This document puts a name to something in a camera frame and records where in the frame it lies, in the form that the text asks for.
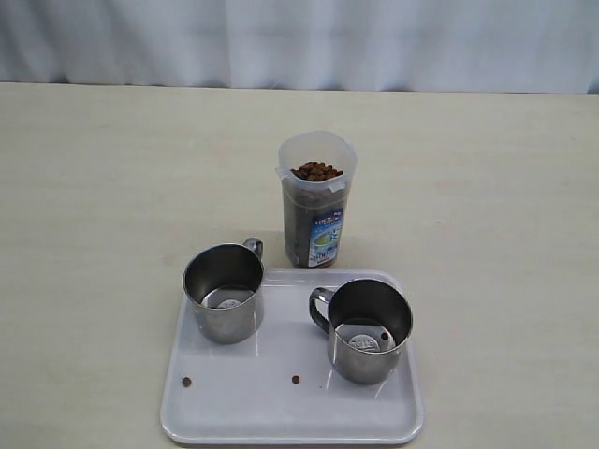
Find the steel mug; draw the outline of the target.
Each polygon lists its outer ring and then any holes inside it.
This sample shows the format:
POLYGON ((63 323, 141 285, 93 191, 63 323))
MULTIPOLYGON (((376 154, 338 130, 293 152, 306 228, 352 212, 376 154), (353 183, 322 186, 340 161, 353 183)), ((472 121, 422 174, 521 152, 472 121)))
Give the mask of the steel mug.
POLYGON ((263 242, 221 243, 198 253, 183 272, 183 291, 200 332, 219 344, 252 337, 262 324, 263 242))
POLYGON ((317 287, 309 314, 328 335, 331 366, 355 384, 380 384, 399 364, 414 317, 400 291, 389 283, 361 278, 336 290, 317 287))

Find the clear plastic container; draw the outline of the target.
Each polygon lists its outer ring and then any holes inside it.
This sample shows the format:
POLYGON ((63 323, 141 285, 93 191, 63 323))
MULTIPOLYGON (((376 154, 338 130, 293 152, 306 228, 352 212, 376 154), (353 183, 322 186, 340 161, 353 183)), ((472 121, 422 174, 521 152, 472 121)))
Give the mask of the clear plastic container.
POLYGON ((328 268, 337 259, 357 167, 355 149, 330 131, 286 140, 278 152, 285 252, 295 268, 328 268))

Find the white plastic tray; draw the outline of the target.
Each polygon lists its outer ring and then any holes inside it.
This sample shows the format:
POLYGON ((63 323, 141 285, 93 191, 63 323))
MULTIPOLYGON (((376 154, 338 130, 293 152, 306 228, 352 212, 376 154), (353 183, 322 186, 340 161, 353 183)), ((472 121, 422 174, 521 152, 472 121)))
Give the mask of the white plastic tray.
POLYGON ((337 374, 327 341, 312 322, 308 297, 382 271, 274 269, 263 284, 265 317, 237 344, 204 338, 188 300, 181 304, 160 422, 180 444, 389 444, 411 441, 424 423, 412 348, 381 384, 352 384, 337 374), (291 378, 299 375, 300 383, 291 378), (192 379, 185 388, 183 377, 192 379))

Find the white curtain backdrop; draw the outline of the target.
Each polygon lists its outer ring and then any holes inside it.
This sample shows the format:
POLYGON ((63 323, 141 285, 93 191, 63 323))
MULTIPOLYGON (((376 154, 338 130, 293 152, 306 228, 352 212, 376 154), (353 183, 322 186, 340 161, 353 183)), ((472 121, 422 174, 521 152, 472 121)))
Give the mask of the white curtain backdrop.
POLYGON ((4 81, 596 94, 594 1, 5 1, 4 81))

